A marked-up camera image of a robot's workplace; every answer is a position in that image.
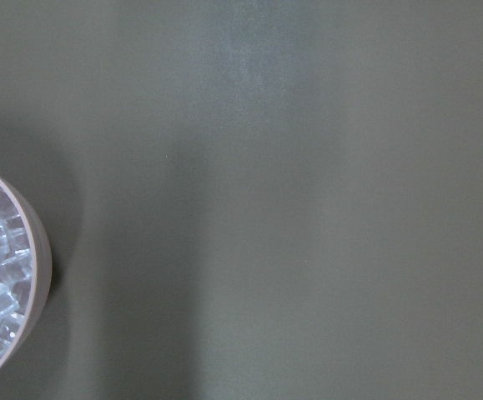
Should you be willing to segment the pink bowl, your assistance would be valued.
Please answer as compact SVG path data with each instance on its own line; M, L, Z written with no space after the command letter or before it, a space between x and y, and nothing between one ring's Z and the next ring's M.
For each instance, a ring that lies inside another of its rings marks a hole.
M23 327L18 332L17 341L0 359L0 368L19 349L39 316L48 299L52 279L52 253L48 236L38 215L28 201L8 182L0 177L0 188L10 197L23 218L32 254L32 277Z

